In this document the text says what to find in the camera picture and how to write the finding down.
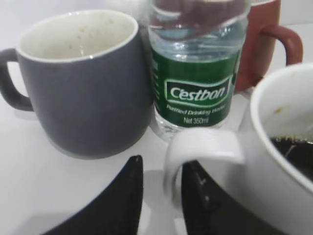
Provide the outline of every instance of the mug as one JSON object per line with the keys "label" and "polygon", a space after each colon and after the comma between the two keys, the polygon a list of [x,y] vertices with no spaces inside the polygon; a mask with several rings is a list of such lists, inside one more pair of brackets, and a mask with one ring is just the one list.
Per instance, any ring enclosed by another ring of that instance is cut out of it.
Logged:
{"label": "mug", "polygon": [[264,77],[276,39],[285,47],[287,66],[302,62],[302,41],[294,31],[278,25],[280,9],[281,0],[259,0],[252,4],[235,92],[256,86]]}
{"label": "mug", "polygon": [[[256,87],[238,132],[187,129],[170,143],[163,188],[181,210],[180,167],[201,160],[222,188],[252,213],[290,235],[313,234],[313,183],[275,148],[280,135],[313,137],[313,63],[279,70]],[[216,172],[222,166],[227,170]]]}
{"label": "mug", "polygon": [[[29,98],[14,87],[18,62]],[[110,156],[133,145],[153,98],[138,23],[111,10],[73,12],[35,24],[16,49],[0,52],[0,91],[35,111],[49,138],[77,155]]]}

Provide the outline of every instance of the green label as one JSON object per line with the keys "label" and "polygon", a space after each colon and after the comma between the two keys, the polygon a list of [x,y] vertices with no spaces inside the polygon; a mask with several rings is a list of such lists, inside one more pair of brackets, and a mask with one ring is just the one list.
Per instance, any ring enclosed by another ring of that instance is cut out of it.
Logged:
{"label": "green label", "polygon": [[167,121],[183,127],[213,126],[230,109],[241,52],[216,62],[170,60],[153,51],[155,105]]}

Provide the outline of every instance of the white mug handle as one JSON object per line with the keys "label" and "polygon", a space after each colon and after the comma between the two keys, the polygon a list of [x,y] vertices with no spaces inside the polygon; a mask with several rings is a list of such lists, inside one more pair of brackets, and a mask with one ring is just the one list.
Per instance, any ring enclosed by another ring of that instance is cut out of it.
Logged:
{"label": "white mug handle", "polygon": [[209,128],[190,128],[174,136],[166,153],[163,190],[175,209],[181,211],[180,189],[176,178],[180,167],[189,161],[210,159],[245,164],[236,133]]}

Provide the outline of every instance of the white mug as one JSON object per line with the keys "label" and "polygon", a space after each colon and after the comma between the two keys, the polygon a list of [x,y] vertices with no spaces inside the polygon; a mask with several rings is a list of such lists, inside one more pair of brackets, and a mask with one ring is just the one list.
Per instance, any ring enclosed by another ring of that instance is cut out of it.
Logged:
{"label": "white mug", "polygon": [[194,128],[178,133],[165,160],[165,196],[181,210],[179,169],[201,160],[224,190],[255,215],[287,234],[312,235],[313,183],[270,140],[280,135],[311,138],[312,100],[313,64],[290,66],[256,87],[238,132]]}

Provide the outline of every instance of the black object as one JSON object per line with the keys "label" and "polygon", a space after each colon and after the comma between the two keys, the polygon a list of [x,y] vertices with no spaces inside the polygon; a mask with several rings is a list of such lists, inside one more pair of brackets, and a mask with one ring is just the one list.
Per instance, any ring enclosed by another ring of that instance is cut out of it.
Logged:
{"label": "black object", "polygon": [[136,235],[142,196],[142,157],[135,156],[88,206],[44,235]]}
{"label": "black object", "polygon": [[285,235],[230,197],[197,161],[183,166],[181,195],[189,235]]}

